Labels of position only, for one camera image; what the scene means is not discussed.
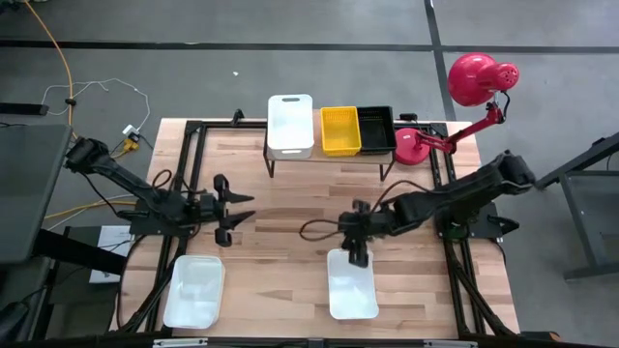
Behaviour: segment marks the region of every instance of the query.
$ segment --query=yellow plastic basket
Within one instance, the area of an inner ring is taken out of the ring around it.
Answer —
[[[320,109],[322,151],[331,157],[352,157],[361,150],[357,107],[323,107]]]

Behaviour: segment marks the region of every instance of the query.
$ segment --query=wooden tabletop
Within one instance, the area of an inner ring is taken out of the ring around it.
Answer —
[[[174,171],[185,119],[162,119],[148,181],[163,169]],[[450,122],[454,133],[469,123]],[[337,219],[350,211],[353,198],[373,202],[384,188],[400,179],[432,188],[429,161],[416,166],[396,163],[385,183],[376,168],[357,163],[278,163],[270,179],[262,158],[264,130],[209,130],[200,185],[211,189],[213,176],[222,173],[233,191],[250,194],[252,202],[231,205],[231,213],[257,213],[233,232],[233,246],[218,247],[213,224],[202,226],[190,241],[188,254],[218,256],[225,266],[219,321],[204,331],[175,330],[178,335],[303,336],[354,338],[457,337],[444,249],[431,222],[421,228],[376,241],[374,281],[380,313],[372,320],[337,321],[329,314],[327,252],[339,247],[341,237],[309,243],[298,235],[312,218]],[[456,174],[462,177],[480,165],[473,136],[458,143]],[[192,168],[192,159],[188,168]],[[414,190],[400,186],[392,194]],[[333,226],[309,228],[319,236]],[[135,250],[124,278],[122,321],[129,319],[153,286],[162,238],[147,237]],[[488,241],[471,240],[480,292],[505,324],[518,331],[503,256]],[[165,307],[160,308],[160,322]],[[474,330],[468,296],[463,295],[469,328]]]
[[[271,154],[267,151],[269,160],[274,160]],[[307,159],[277,159],[290,161],[324,161],[338,163],[364,163],[364,164],[389,164],[393,160],[393,154],[385,155],[361,155],[352,157],[329,157],[322,151],[322,129],[320,123],[320,110],[313,110],[313,147],[311,148],[311,156]]]

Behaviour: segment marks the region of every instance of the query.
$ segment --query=orange cable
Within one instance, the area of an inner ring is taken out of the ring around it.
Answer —
[[[54,43],[54,46],[56,46],[56,50],[58,51],[58,54],[60,54],[62,63],[65,65],[65,69],[67,70],[67,77],[69,78],[69,99],[73,99],[74,98],[74,81],[71,78],[71,70],[69,69],[69,64],[67,63],[67,59],[65,59],[65,55],[62,53],[62,49],[60,49],[60,46],[54,39],[53,35],[51,35],[51,33],[49,32],[49,29],[47,29],[47,26],[41,20],[41,18],[39,17],[35,9],[33,9],[32,6],[30,6],[29,1],[26,0],[24,4],[26,4],[26,6],[28,7],[32,15],[34,15],[35,18],[39,21],[39,23],[41,24],[41,26],[43,27],[43,29],[45,30],[45,32],[47,33],[51,41]],[[73,116],[74,116],[74,107],[71,104],[69,104],[69,126],[73,125]],[[77,135],[75,134],[74,131],[73,131],[73,136],[74,138],[77,138]]]

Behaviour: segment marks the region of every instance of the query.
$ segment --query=black basket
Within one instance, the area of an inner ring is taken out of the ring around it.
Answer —
[[[361,155],[384,155],[396,149],[396,131],[390,106],[357,107]]]

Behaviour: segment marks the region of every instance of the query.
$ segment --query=white plastic bin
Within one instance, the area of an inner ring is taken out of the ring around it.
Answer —
[[[313,148],[311,97],[272,96],[267,119],[267,151],[275,160],[307,159]]]
[[[220,316],[224,273],[218,257],[179,257],[174,264],[163,323],[184,329],[207,329],[215,324]]]
[[[348,263],[348,251],[333,249],[327,254],[329,275],[329,311],[338,320],[372,319],[378,316],[374,287],[373,254],[369,264],[360,268]]]

